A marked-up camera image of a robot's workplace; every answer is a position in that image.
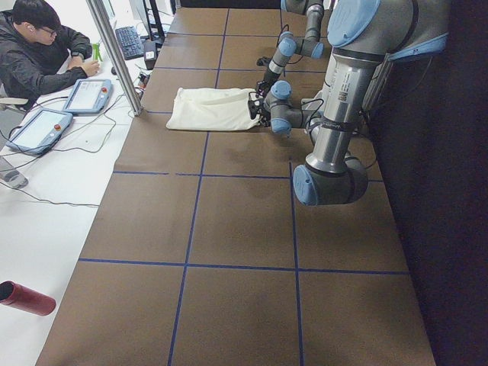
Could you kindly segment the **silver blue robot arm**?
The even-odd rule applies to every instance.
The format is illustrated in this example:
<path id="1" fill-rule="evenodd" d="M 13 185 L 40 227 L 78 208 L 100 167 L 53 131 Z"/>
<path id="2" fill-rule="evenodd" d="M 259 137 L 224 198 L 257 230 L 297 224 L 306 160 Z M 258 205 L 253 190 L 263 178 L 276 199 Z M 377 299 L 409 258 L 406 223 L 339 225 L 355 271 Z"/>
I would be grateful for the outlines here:
<path id="1" fill-rule="evenodd" d="M 313 151 L 293 173 L 294 193 L 305 205 L 349 204 L 363 196 L 368 175 L 348 151 L 363 100 L 377 67 L 440 53 L 448 38 L 449 1 L 284 1 L 281 8 L 307 19 L 303 37 L 283 32 L 249 113 L 275 133 L 303 128 Z M 332 51 L 323 88 L 306 107 L 292 107 L 291 85 L 281 73 L 294 55 L 318 59 Z"/>
<path id="2" fill-rule="evenodd" d="M 319 59 L 325 49 L 321 41 L 323 20 L 327 21 L 332 15 L 336 1 L 281 1 L 281 10 L 294 14 L 301 14 L 307 18 L 306 29 L 302 37 L 295 37 L 290 31 L 281 31 L 276 51 L 271 58 L 264 58 L 266 65 L 263 79 L 256 83 L 255 92 L 265 97 L 271 87 L 285 70 L 293 55 Z"/>

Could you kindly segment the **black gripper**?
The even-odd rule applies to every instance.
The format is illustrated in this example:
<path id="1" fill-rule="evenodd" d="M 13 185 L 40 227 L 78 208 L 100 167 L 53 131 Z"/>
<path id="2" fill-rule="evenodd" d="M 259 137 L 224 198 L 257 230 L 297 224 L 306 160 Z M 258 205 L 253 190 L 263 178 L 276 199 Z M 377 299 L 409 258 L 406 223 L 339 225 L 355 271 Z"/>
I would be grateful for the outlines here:
<path id="1" fill-rule="evenodd" d="M 261 80 L 257 82 L 257 94 L 258 95 L 267 95 L 273 84 L 275 83 L 274 79 L 271 80 Z"/>
<path id="2" fill-rule="evenodd" d="M 259 100 L 259 123 L 262 127 L 270 127 L 271 125 L 271 112 L 268 103 L 265 99 Z"/>

